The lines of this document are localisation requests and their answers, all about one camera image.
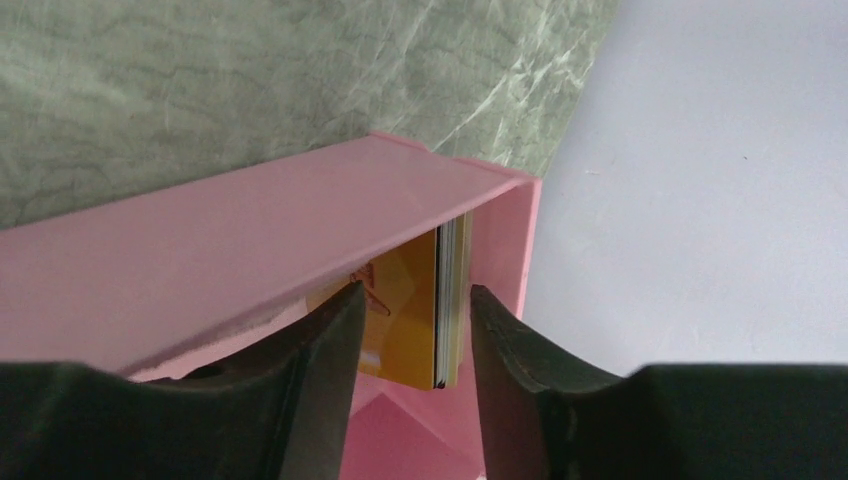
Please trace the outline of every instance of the white surface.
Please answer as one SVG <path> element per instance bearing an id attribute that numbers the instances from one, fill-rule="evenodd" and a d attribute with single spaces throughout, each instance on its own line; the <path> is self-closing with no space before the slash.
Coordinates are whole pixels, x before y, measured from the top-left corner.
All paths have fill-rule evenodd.
<path id="1" fill-rule="evenodd" d="M 848 363 L 848 2 L 622 2 L 559 157 L 531 326 L 618 374 Z"/>

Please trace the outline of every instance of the orange book cover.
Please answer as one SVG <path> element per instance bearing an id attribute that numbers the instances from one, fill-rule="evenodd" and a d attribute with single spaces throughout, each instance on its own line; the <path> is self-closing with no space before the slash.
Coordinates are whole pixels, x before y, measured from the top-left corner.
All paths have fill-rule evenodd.
<path id="1" fill-rule="evenodd" d="M 436 231 L 390 250 L 306 299 L 311 311 L 349 282 L 362 281 L 365 335 L 359 370 L 431 390 L 435 368 Z"/>

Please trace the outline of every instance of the yellow book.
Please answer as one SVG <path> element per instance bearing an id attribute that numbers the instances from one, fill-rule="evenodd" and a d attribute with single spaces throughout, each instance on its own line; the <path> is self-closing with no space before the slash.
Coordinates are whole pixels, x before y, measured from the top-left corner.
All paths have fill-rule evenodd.
<path id="1" fill-rule="evenodd" d="M 469 233 L 469 216 L 448 222 L 308 296 L 307 307 L 362 281 L 367 311 L 359 370 L 422 390 L 453 386 L 467 316 Z"/>

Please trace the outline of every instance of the green marble tabletop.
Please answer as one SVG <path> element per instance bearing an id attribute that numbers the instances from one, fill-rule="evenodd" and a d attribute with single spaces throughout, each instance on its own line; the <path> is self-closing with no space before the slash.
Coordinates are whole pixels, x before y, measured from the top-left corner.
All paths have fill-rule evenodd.
<path id="1" fill-rule="evenodd" d="M 618 3 L 0 2 L 0 228 L 371 129 L 541 175 Z"/>

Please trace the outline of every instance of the pink box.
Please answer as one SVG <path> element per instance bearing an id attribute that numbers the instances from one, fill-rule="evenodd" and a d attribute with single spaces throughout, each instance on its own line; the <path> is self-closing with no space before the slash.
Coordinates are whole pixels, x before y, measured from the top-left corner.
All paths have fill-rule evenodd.
<path id="1" fill-rule="evenodd" d="M 471 280 L 520 317 L 541 181 L 384 133 L 0 232 L 0 360 L 182 375 L 303 296 L 474 210 Z M 474 366 L 422 392 L 360 375 L 345 480 L 484 475 Z"/>

